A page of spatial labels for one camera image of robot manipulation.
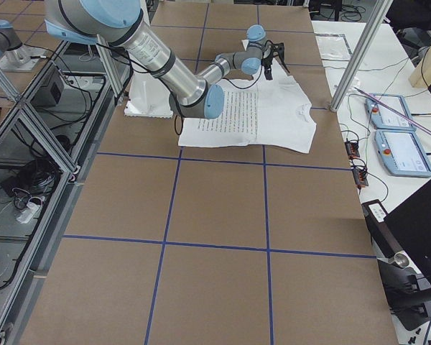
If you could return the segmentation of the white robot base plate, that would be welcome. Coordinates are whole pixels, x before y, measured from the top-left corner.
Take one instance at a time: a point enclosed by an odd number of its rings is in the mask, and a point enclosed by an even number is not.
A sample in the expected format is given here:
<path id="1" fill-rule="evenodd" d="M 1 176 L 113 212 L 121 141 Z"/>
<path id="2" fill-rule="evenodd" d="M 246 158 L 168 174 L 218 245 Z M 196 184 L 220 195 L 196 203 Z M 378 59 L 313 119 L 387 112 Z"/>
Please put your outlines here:
<path id="1" fill-rule="evenodd" d="M 150 74 L 134 72 L 129 89 L 126 116 L 170 119 L 170 92 L 160 80 Z"/>

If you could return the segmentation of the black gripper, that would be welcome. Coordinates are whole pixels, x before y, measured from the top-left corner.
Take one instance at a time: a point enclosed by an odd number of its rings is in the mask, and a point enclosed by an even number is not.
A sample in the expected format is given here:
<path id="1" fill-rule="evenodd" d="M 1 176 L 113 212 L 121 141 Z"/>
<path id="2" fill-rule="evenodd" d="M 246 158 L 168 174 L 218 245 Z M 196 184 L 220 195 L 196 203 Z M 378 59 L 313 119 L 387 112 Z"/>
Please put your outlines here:
<path id="1" fill-rule="evenodd" d="M 282 67 L 290 73 L 285 61 L 284 61 L 284 43 L 273 43 L 271 40 L 267 40 L 264 43 L 263 58 L 261 64 L 264 67 L 264 75 L 268 81 L 272 81 L 272 62 L 274 58 L 279 58 Z"/>

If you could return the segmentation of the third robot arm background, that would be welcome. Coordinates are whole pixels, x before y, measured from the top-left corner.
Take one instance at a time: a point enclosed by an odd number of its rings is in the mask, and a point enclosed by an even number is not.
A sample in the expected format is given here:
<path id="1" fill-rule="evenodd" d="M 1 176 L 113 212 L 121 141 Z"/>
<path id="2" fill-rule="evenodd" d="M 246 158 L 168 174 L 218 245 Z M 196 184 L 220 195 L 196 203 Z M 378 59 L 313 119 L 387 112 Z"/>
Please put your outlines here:
<path id="1" fill-rule="evenodd" d="M 37 64 L 35 48 L 26 47 L 11 23 L 0 19 L 0 68 L 11 72 L 29 72 Z"/>

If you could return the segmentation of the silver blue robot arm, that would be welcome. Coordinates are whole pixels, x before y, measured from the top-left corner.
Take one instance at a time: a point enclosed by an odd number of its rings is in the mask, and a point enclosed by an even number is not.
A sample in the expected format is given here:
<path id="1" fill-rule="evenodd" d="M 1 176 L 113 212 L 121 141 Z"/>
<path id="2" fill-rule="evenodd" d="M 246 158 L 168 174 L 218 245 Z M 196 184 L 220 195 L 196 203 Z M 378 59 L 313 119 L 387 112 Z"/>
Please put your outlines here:
<path id="1" fill-rule="evenodd" d="M 224 106 L 218 82 L 232 70 L 254 75 L 262 68 L 272 79 L 272 61 L 284 58 L 283 43 L 267 39 L 264 28 L 249 27 L 243 52 L 220 54 L 200 74 L 193 74 L 144 21 L 139 1 L 46 1 L 47 32 L 61 40 L 94 45 L 98 37 L 108 47 L 122 47 L 152 77 L 170 91 L 170 105 L 185 118 L 216 119 Z"/>

